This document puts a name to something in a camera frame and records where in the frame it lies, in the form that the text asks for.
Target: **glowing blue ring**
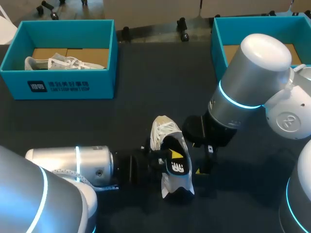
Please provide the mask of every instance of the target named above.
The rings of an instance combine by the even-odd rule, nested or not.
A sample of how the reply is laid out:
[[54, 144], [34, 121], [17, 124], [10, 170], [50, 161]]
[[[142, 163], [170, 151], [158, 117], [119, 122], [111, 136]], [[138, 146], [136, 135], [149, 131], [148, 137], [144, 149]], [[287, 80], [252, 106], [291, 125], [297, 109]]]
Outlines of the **glowing blue ring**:
[[79, 147], [76, 147], [76, 163], [77, 163], [77, 173], [80, 174], [81, 155]]
[[224, 92], [223, 89], [222, 89], [222, 86], [220, 85], [220, 82], [219, 82], [219, 90], [220, 90], [220, 92], [222, 93], [222, 95], [223, 95], [227, 100], [229, 100], [231, 103], [233, 103], [234, 105], [239, 106], [239, 107], [241, 107], [241, 108], [254, 109], [254, 108], [259, 108], [259, 107], [261, 106], [261, 105], [258, 105], [258, 106], [246, 106], [246, 105], [242, 105], [242, 104], [239, 104], [239, 103], [235, 102], [233, 99], [231, 99], [229, 96], [227, 96], [227, 95], [225, 94], [225, 92]]
[[301, 229], [305, 232], [305, 233], [309, 233], [301, 224], [300, 222], [297, 220], [297, 218], [295, 217], [294, 213], [292, 212], [292, 209], [291, 209], [291, 206], [290, 206], [290, 203], [288, 201], [288, 184], [290, 182], [290, 178], [288, 179], [288, 182], [287, 182], [287, 186], [286, 186], [286, 200], [287, 200], [287, 205], [288, 205], [288, 208], [290, 209], [290, 212], [293, 216], [293, 218], [295, 219], [296, 223], [301, 227]]
[[44, 186], [43, 186], [43, 194], [42, 194], [42, 199], [41, 199], [41, 203], [39, 205], [38, 211], [35, 215], [35, 218], [33, 219], [33, 222], [31, 223], [30, 227], [28, 228], [28, 230], [26, 231], [26, 233], [31, 233], [33, 232], [35, 226], [37, 225], [41, 214], [43, 212], [43, 208], [45, 205], [45, 201], [47, 199], [47, 195], [48, 195], [48, 178], [47, 178], [47, 174], [45, 173], [45, 171], [39, 167], [41, 169], [42, 175], [43, 175], [43, 181], [44, 181]]

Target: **yellow logo on shoe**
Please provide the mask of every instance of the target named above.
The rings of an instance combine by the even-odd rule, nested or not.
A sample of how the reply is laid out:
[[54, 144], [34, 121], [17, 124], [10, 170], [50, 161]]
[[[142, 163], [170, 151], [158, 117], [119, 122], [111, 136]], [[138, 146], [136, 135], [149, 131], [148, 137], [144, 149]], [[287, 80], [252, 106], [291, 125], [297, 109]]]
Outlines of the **yellow logo on shoe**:
[[171, 150], [170, 151], [172, 152], [172, 159], [180, 159], [180, 158], [183, 158], [183, 156], [180, 154], [180, 153], [177, 153], [176, 151], [174, 150]]

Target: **blue cardboard box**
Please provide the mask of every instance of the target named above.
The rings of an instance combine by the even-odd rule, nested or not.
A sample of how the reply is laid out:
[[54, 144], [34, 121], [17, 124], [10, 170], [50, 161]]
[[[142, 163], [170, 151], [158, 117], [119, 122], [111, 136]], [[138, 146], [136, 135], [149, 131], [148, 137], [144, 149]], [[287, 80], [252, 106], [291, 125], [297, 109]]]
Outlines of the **blue cardboard box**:
[[253, 33], [270, 35], [283, 44], [292, 44], [301, 63], [311, 66], [311, 24], [305, 17], [219, 17], [214, 19], [211, 42], [217, 80], [222, 78], [229, 64], [224, 46], [240, 45]]
[[[106, 69], [24, 70], [35, 48], [109, 49]], [[113, 20], [23, 21], [0, 74], [16, 100], [112, 99], [118, 42]]]

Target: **logo on box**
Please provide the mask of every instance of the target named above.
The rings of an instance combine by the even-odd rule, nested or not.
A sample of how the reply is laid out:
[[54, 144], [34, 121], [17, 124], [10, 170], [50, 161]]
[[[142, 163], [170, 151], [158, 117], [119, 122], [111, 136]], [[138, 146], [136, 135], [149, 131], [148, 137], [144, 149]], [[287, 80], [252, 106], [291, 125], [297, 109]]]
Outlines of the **logo on box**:
[[32, 92], [47, 92], [43, 81], [28, 81], [27, 83]]

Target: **black table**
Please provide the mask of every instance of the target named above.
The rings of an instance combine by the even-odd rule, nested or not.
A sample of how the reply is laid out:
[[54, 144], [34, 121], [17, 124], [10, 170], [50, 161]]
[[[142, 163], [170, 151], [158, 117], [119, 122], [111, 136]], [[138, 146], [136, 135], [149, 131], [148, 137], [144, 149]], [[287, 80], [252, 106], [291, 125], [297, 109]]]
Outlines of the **black table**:
[[[208, 43], [119, 44], [113, 100], [15, 101], [0, 80], [0, 144], [24, 155], [41, 147], [139, 148], [154, 118], [180, 127], [203, 114], [216, 79]], [[2, 57], [7, 47], [0, 47]], [[100, 233], [281, 233], [278, 206], [297, 158], [310, 140], [275, 134], [258, 109], [225, 148], [210, 177], [193, 183], [186, 204], [162, 200], [160, 188], [98, 195]], [[187, 143], [194, 167], [203, 149]]]

